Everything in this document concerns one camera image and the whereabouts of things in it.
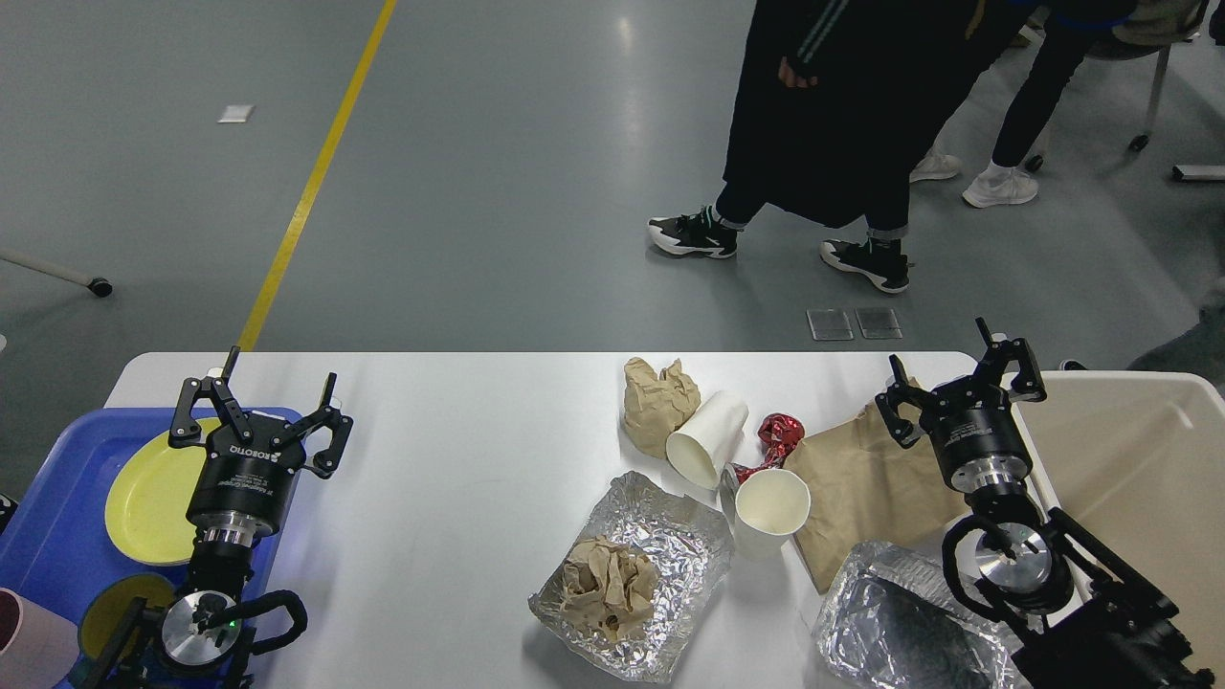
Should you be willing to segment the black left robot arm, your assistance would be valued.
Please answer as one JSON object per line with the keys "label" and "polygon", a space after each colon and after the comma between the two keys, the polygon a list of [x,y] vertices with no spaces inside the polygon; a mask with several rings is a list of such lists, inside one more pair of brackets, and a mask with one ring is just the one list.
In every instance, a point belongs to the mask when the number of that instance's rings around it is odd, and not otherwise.
{"label": "black left robot arm", "polygon": [[187,378],[167,429],[172,449],[203,451],[184,515],[195,537],[187,579],[167,604],[136,596],[83,680],[86,688],[152,688],[149,667],[173,678],[249,688],[254,656],[274,653],[306,633],[293,591],[249,597],[258,542],[279,535],[303,472],[328,479],[341,467],[353,419],[334,401],[330,371],[318,408],[289,422],[243,409],[232,392],[240,349],[205,378]]}

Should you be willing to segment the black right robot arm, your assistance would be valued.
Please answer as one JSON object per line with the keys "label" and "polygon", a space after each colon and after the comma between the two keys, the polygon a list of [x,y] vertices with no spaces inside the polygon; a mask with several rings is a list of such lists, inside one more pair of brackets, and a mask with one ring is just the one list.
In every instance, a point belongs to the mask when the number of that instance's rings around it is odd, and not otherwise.
{"label": "black right robot arm", "polygon": [[1030,497],[1034,462],[1016,402],[1047,397],[1027,340],[995,340],[970,374],[924,389],[902,358],[876,396],[893,440],[927,436],[940,474],[969,508],[947,528],[941,566],[953,597],[1019,640],[1011,658],[1036,688],[1212,688],[1191,671],[1192,645],[1175,626],[1178,607],[1065,510]]}

